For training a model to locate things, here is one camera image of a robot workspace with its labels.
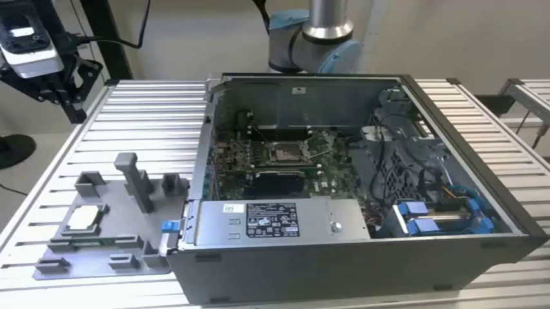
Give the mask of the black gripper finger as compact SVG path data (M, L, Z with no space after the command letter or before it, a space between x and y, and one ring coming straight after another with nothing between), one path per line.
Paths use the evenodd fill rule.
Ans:
M75 87L75 90L71 91L72 114L70 116L70 120L72 124L82 124L87 119L83 103L86 102L89 94L94 88L102 70L103 65L98 61L86 59L76 60L76 73L82 78L82 84Z
M74 77L66 73L51 73L24 79L14 69L4 69L2 82L36 101L50 101L60 106L68 121L74 123Z

